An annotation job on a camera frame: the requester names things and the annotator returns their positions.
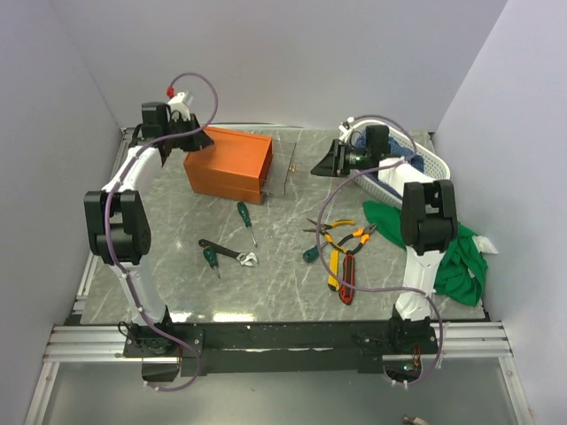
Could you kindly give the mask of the orange drawer box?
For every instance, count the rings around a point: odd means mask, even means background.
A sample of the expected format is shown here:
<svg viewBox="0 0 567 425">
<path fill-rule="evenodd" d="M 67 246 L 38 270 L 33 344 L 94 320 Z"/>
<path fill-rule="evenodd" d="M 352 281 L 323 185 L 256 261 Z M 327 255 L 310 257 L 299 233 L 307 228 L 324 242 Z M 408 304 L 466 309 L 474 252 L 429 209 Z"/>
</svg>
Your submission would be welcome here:
<svg viewBox="0 0 567 425">
<path fill-rule="evenodd" d="M 242 131 L 208 127 L 214 142 L 183 161 L 191 188 L 198 194 L 260 205 L 273 158 L 273 139 Z"/>
</svg>

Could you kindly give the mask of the clear acrylic drawer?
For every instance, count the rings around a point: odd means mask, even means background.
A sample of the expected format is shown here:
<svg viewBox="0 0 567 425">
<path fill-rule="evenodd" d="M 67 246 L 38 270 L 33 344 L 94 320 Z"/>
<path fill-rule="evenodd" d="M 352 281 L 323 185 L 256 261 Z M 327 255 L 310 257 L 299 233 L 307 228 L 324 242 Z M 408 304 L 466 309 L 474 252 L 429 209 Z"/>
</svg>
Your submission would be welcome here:
<svg viewBox="0 0 567 425">
<path fill-rule="evenodd" d="M 282 197 L 285 195 L 289 174 L 295 167 L 293 158 L 296 146 L 297 144 L 293 142 L 272 141 L 272 159 L 260 189 L 263 196 Z"/>
</svg>

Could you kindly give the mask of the yellow needle-nose pliers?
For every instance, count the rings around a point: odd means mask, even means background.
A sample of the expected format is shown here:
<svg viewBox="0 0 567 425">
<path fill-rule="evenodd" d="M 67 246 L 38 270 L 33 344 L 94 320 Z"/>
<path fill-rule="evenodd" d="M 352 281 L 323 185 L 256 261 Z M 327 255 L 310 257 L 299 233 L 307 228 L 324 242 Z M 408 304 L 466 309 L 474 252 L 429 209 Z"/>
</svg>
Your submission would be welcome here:
<svg viewBox="0 0 567 425">
<path fill-rule="evenodd" d="M 338 226 L 354 225 L 355 224 L 354 220 L 336 220 L 336 221 L 333 221 L 331 223 L 321 223 L 321 224 L 317 224 L 316 220 L 308 219 L 308 221 L 310 223 L 312 223 L 315 226 L 315 228 L 304 229 L 304 232 L 322 234 L 326 238 L 326 244 L 330 243 L 334 248 L 335 248 L 336 243 L 333 241 L 332 237 L 330 236 L 329 230 L 336 228 Z"/>
</svg>

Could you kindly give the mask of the long green screwdriver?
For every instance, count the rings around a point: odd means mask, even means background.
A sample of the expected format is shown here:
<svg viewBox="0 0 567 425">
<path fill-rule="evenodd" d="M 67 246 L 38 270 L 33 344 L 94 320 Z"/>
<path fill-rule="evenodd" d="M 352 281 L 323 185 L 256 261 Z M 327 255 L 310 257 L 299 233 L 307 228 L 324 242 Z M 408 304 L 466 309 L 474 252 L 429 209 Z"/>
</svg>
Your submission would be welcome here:
<svg viewBox="0 0 567 425">
<path fill-rule="evenodd" d="M 257 243 L 257 240 L 256 240 L 255 235 L 254 235 L 253 230 L 252 230 L 252 221 L 251 221 L 250 213 L 249 213 L 249 210 L 248 210 L 246 204 L 242 201 L 239 201 L 237 203 L 237 211 L 238 211 L 240 217 L 242 218 L 242 220 L 245 224 L 245 227 L 250 231 L 252 242 L 253 242 L 254 246 L 257 247 L 258 243 Z"/>
</svg>

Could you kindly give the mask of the stubby green screwdriver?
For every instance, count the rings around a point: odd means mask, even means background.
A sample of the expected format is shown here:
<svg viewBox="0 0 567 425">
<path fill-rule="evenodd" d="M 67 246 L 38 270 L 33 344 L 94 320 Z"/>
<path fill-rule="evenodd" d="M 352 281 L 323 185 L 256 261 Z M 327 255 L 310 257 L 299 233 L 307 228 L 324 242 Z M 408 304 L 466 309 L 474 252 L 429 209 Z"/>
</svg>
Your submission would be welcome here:
<svg viewBox="0 0 567 425">
<path fill-rule="evenodd" d="M 323 243 L 321 245 L 321 248 L 318 248 L 316 245 L 314 245 L 313 247 L 305 250 L 302 254 L 302 259 L 307 264 L 311 264 L 315 262 L 320 256 L 320 250 L 323 250 L 326 245 L 327 245 L 326 243 Z"/>
</svg>

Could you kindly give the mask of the small green screwdriver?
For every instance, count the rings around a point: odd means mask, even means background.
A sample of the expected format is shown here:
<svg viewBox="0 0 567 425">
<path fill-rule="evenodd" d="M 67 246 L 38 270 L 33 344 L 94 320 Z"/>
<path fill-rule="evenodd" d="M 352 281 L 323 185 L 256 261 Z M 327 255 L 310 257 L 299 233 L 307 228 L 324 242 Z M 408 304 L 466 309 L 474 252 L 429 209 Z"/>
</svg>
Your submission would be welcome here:
<svg viewBox="0 0 567 425">
<path fill-rule="evenodd" d="M 203 249 L 203 256 L 210 268 L 215 272 L 217 278 L 220 279 L 221 274 L 216 250 L 212 246 L 207 246 Z"/>
</svg>

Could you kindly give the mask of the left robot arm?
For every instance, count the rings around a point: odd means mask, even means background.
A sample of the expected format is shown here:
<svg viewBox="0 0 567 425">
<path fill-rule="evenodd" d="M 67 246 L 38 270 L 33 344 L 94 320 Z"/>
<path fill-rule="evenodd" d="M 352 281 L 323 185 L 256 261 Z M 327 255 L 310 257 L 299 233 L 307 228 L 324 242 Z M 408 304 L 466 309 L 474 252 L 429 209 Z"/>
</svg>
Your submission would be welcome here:
<svg viewBox="0 0 567 425">
<path fill-rule="evenodd" d="M 176 334 L 157 325 L 167 321 L 168 312 L 147 265 L 151 229 L 142 191 L 173 150 L 200 151 L 214 144 L 185 95 L 181 92 L 166 103 L 142 104 L 142 123 L 135 128 L 124 163 L 102 189 L 87 192 L 83 199 L 90 250 L 119 278 L 132 321 L 152 326 L 144 344 L 158 356 L 175 348 Z"/>
</svg>

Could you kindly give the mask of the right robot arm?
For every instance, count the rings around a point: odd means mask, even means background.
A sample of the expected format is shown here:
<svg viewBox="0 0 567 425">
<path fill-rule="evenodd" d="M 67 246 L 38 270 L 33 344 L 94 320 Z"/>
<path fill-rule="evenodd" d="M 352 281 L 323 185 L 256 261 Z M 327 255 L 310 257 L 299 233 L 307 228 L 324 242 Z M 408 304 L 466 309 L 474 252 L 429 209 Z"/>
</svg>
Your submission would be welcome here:
<svg viewBox="0 0 567 425">
<path fill-rule="evenodd" d="M 454 184 L 435 179 L 412 166 L 419 148 L 409 134 L 380 120 L 345 122 L 341 136 L 311 170 L 324 177 L 371 176 L 389 195 L 396 195 L 400 232 L 407 259 L 400 294 L 392 315 L 401 323 L 389 329 L 388 343 L 400 353 L 419 341 L 415 326 L 433 313 L 431 297 L 441 261 L 458 234 Z"/>
</svg>

